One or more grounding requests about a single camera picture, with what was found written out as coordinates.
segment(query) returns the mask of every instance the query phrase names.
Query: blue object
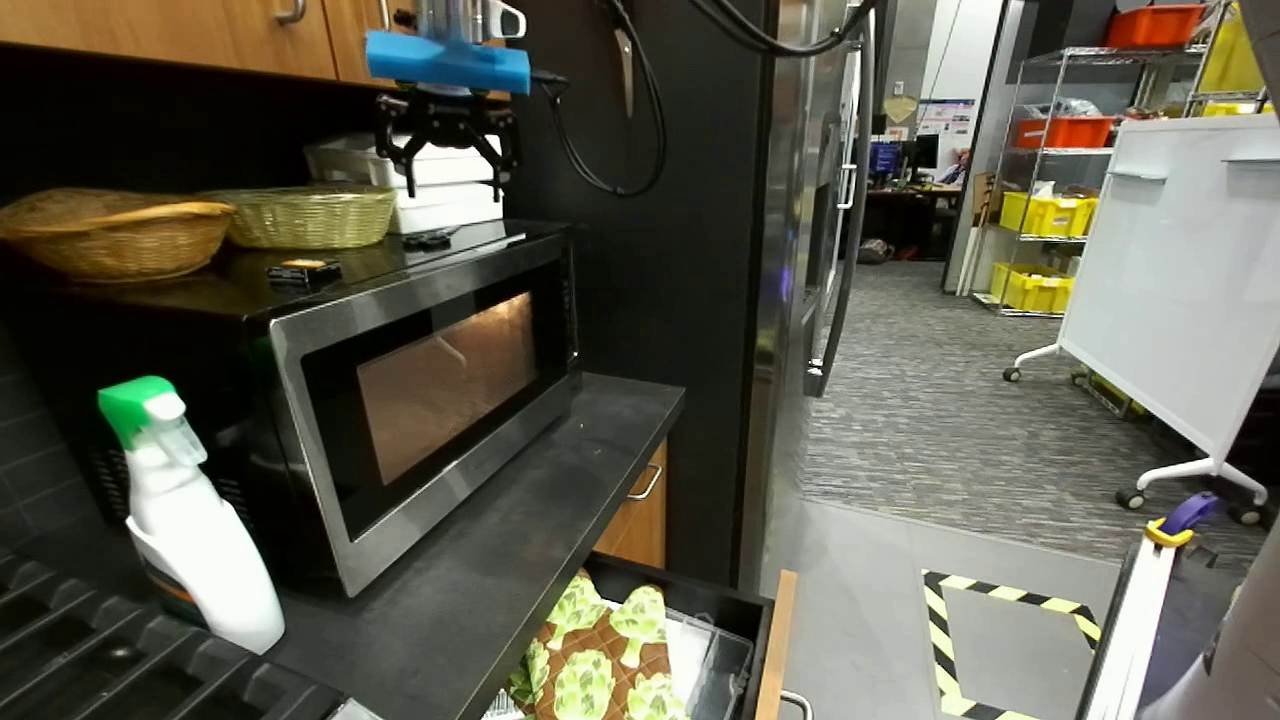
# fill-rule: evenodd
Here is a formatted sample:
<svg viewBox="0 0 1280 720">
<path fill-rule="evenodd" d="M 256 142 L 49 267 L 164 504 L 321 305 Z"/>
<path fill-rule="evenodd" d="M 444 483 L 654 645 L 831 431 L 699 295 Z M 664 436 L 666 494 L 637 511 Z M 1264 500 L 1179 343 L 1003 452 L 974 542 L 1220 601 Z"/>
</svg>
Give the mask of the blue object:
<svg viewBox="0 0 1280 720">
<path fill-rule="evenodd" d="M 1175 535 L 1175 532 L 1183 532 L 1183 527 L 1198 527 L 1210 511 L 1214 511 L 1214 494 L 1210 494 L 1210 493 L 1195 493 L 1195 494 L 1179 500 L 1179 504 L 1163 517 L 1163 532 Z"/>
<path fill-rule="evenodd" d="M 362 33 L 368 72 L 404 85 L 444 85 L 528 97 L 531 69 L 519 49 L 440 42 L 404 33 Z"/>
<path fill-rule="evenodd" d="M 875 180 L 894 177 L 901 160 L 903 160 L 903 147 L 894 141 L 872 141 L 872 177 Z"/>
</svg>

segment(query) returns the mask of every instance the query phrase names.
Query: cabinet door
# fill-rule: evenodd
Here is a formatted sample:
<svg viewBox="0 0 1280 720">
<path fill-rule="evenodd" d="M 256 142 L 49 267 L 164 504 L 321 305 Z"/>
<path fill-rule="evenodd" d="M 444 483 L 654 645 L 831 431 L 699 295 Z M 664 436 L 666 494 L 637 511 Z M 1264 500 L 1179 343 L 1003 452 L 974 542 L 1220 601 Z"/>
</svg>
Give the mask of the cabinet door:
<svg viewBox="0 0 1280 720">
<path fill-rule="evenodd" d="M 646 567 L 666 567 L 666 442 L 652 452 L 652 458 L 630 483 L 630 494 L 598 535 L 594 553 Z"/>
<path fill-rule="evenodd" d="M 371 78 L 362 64 L 362 33 L 391 29 L 397 9 L 414 11 L 414 0 L 324 0 L 339 78 Z"/>
<path fill-rule="evenodd" d="M 0 42 L 331 78 L 324 0 L 3 0 Z"/>
</svg>

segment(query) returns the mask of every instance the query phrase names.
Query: caution tape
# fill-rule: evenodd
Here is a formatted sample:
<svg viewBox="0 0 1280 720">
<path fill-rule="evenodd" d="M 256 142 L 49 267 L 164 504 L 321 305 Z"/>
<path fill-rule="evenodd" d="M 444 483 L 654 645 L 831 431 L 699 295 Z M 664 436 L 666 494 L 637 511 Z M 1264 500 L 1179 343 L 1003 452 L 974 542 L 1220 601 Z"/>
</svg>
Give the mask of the caution tape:
<svg viewBox="0 0 1280 720">
<path fill-rule="evenodd" d="M 1027 593 L 1027 587 L 1010 587 L 1010 583 L 988 583 L 988 579 L 973 579 L 973 575 L 922 570 L 932 680 L 934 680 L 934 697 L 939 697 L 939 711 L 945 716 L 1032 720 L 1023 711 L 1009 711 L 1009 706 L 978 705 L 978 700 L 963 697 L 958 667 L 957 667 L 951 617 L 946 617 L 946 596 L 945 596 L 946 587 L 951 593 L 993 596 L 1000 605 L 1027 605 L 1027 609 L 1041 609 L 1041 612 L 1051 612 L 1051 617 L 1067 617 L 1079 629 L 1088 649 L 1095 649 L 1101 635 L 1104 635 L 1095 629 L 1095 617 L 1088 612 L 1088 605 L 1075 605 L 1075 601 L 1064 601 L 1064 596 Z"/>
</svg>

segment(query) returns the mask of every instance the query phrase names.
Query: woven basket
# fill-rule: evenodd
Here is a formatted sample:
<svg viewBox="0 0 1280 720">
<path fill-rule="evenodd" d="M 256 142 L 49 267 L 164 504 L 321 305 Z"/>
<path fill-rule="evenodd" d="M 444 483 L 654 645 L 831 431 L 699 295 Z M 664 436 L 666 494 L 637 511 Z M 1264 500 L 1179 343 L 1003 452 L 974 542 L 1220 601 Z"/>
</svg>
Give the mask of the woven basket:
<svg viewBox="0 0 1280 720">
<path fill-rule="evenodd" d="M 142 283 L 203 267 L 233 205 L 52 188 L 0 209 L 0 238 L 80 283 Z"/>
<path fill-rule="evenodd" d="M 216 192 L 235 205 L 233 243 L 239 248 L 368 248 L 391 228 L 387 188 L 256 188 Z"/>
</svg>

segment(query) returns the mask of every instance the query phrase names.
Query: yellow crate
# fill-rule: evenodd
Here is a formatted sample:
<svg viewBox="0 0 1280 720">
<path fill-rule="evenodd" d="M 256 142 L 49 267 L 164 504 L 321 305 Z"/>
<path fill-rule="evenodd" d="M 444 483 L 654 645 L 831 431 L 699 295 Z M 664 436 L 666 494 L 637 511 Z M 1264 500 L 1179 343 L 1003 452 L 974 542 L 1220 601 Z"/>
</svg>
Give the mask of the yellow crate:
<svg viewBox="0 0 1280 720">
<path fill-rule="evenodd" d="M 1023 313 L 1047 315 L 1051 300 L 1056 300 L 1056 276 L 1032 276 L 1027 295 L 1023 295 Z"/>
<path fill-rule="evenodd" d="M 1075 209 L 1075 216 L 1071 216 L 1071 238 L 1085 238 L 1088 237 L 1088 228 L 1090 228 L 1090 216 L 1095 216 L 1095 196 L 1079 196 L 1079 209 Z"/>
<path fill-rule="evenodd" d="M 1000 228 L 1023 230 L 1027 192 L 1003 192 L 1000 201 Z"/>
<path fill-rule="evenodd" d="M 1231 0 L 1226 16 L 1220 21 L 1214 41 L 1208 49 L 1208 60 L 1198 72 L 1198 93 L 1214 97 L 1214 93 L 1258 93 L 1258 87 L 1264 87 L 1264 72 L 1254 64 L 1240 0 Z"/>
<path fill-rule="evenodd" d="M 1067 315 L 1071 288 L 1075 288 L 1075 280 L 1058 276 L 1056 295 L 1051 295 L 1051 315 Z"/>
<path fill-rule="evenodd" d="M 1079 216 L 1079 201 L 1047 196 L 1045 213 L 1041 213 L 1041 224 L 1032 224 L 1032 228 L 1035 228 L 1041 238 L 1071 238 L 1075 216 Z"/>
<path fill-rule="evenodd" d="M 1041 305 L 1035 290 L 1041 290 L 1035 272 L 1009 272 L 1009 290 L 1003 290 L 1009 308 L 1032 313 Z"/>
<path fill-rule="evenodd" d="M 1047 224 L 1051 224 L 1051 196 L 1032 196 L 1023 237 L 1047 238 Z"/>
<path fill-rule="evenodd" d="M 1009 295 L 1009 272 L 1010 272 L 1010 265 L 993 265 L 988 295 L 993 295 L 994 305 L 1003 305 L 1003 295 Z"/>
</svg>

